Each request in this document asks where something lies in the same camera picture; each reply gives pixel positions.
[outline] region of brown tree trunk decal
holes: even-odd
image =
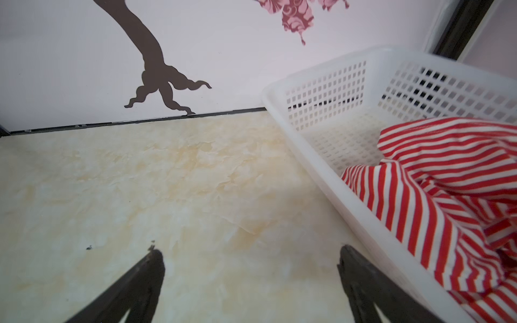
[[[205,81],[191,81],[172,66],[166,65],[160,44],[142,21],[126,6],[125,0],[94,0],[126,32],[144,59],[143,85],[136,89],[136,96],[125,107],[133,107],[135,102],[144,102],[148,94],[160,91],[163,103],[172,110],[195,114],[189,107],[181,106],[173,100],[172,88],[176,90],[197,90],[202,85],[211,88]]]

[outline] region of basket grid holes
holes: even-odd
[[[378,106],[403,121],[429,117],[470,117],[515,124],[517,100],[446,73],[405,62]]]
[[[351,64],[286,92],[287,116],[301,131],[362,104],[366,61]]]

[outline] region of black door frame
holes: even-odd
[[[494,0],[461,0],[433,54],[458,59]]]

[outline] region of white wall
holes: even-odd
[[[165,63],[213,87],[174,91],[198,114],[261,106],[269,83],[379,44],[424,50],[444,3],[339,0],[310,3],[314,26],[285,32],[281,14],[254,0],[127,0],[161,44]],[[0,124],[9,131],[183,115],[158,92],[124,105],[142,85],[142,55],[93,0],[0,3]]]
[[[463,63],[517,79],[516,0],[498,4]]]

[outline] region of pink flower decal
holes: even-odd
[[[309,27],[313,26],[314,16],[312,9],[309,6],[309,2],[314,0],[255,0],[260,6],[267,10],[270,14],[275,14],[282,11],[282,25],[285,31],[291,31],[292,33],[299,33],[301,43],[305,46],[302,33]],[[318,0],[323,10],[330,11],[333,5],[339,0]],[[348,9],[349,4],[347,0],[345,2],[345,9]]]
[[[260,6],[273,14],[281,11],[285,5],[289,4],[289,0],[257,0]]]
[[[338,2],[338,1],[339,0],[318,0],[320,5],[323,7],[323,10],[327,9],[327,11],[330,11],[332,6],[335,5],[336,2]],[[343,0],[343,1],[345,1],[345,8],[348,9],[348,7],[350,5],[348,4],[348,2],[346,0]]]
[[[284,30],[299,33],[303,45],[305,45],[305,41],[303,40],[302,33],[314,25],[312,20],[314,20],[314,16],[307,0],[290,0],[289,4],[282,9]]]

